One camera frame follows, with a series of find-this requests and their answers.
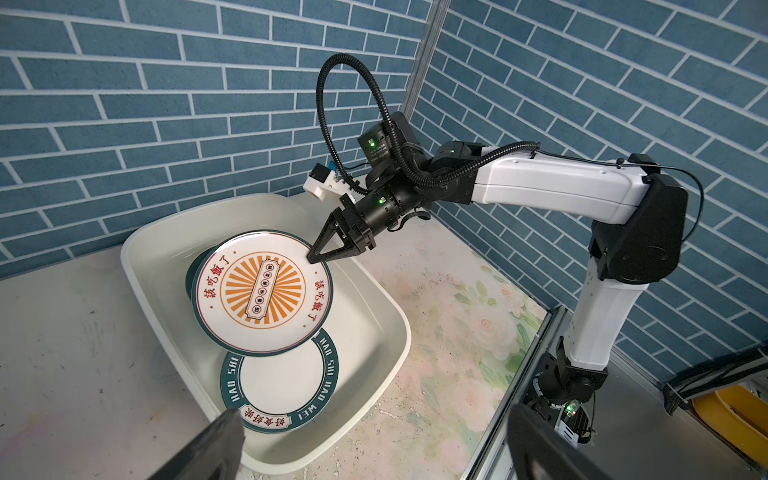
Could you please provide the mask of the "orange sunburst plate front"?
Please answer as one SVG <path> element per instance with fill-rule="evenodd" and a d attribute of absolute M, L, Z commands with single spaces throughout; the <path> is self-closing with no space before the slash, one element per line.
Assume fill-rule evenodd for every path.
<path fill-rule="evenodd" d="M 204 333 L 224 349 L 267 357 L 316 335 L 334 297 L 327 264 L 310 264 L 309 244 L 282 231 L 256 230 L 209 250 L 190 298 Z"/>

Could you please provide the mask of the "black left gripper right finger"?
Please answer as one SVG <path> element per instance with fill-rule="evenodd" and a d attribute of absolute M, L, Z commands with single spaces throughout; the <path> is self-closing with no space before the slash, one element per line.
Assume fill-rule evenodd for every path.
<path fill-rule="evenodd" d="M 528 406 L 510 408 L 507 444 L 518 479 L 609 479 Z"/>

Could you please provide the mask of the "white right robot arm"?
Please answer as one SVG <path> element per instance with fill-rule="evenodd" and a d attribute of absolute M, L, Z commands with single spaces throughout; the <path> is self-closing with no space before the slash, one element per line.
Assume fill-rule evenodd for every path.
<path fill-rule="evenodd" d="M 700 194 L 677 169 L 643 154 L 589 160 L 519 142 L 449 142 L 434 156 L 416 145 L 368 140 L 372 171 L 361 197 L 343 196 L 309 250 L 313 263 L 372 249 L 437 207 L 494 266 L 546 304 L 574 311 L 526 400 L 541 412 L 590 400 L 640 295 L 677 267 Z"/>

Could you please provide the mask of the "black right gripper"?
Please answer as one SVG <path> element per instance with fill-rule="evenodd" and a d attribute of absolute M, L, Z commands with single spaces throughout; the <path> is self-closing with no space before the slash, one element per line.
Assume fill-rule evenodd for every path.
<path fill-rule="evenodd" d="M 340 213 L 329 215 L 307 260 L 331 262 L 373 249 L 381 232 L 397 232 L 412 219 L 430 220 L 432 214 L 423 204 L 423 195 L 407 179 L 391 179 L 355 203 L 345 195 Z M 341 245 L 331 249 L 334 238 Z"/>

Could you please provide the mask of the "green rim plate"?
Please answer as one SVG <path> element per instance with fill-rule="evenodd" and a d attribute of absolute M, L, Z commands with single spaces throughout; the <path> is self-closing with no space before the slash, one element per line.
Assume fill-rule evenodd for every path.
<path fill-rule="evenodd" d="M 195 278 L 197 276 L 197 271 L 200 267 L 200 265 L 203 263 L 203 261 L 206 259 L 206 257 L 209 254 L 209 250 L 205 250 L 202 253 L 200 253 L 197 257 L 194 258 L 194 260 L 189 265 L 186 274 L 185 274 L 185 292 L 187 294 L 188 298 L 191 298 L 192 296 L 192 289 L 193 284 L 195 281 Z"/>
<path fill-rule="evenodd" d="M 225 407 L 239 412 L 246 429 L 277 434 L 314 420 L 330 402 L 338 381 L 338 350 L 321 329 L 279 355 L 227 354 L 219 386 Z"/>

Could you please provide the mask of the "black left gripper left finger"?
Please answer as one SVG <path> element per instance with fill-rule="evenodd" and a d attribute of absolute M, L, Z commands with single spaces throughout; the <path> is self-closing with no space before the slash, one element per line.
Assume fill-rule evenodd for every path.
<path fill-rule="evenodd" d="M 226 410 L 150 479 L 235 479 L 241 464 L 244 440 L 239 411 Z"/>

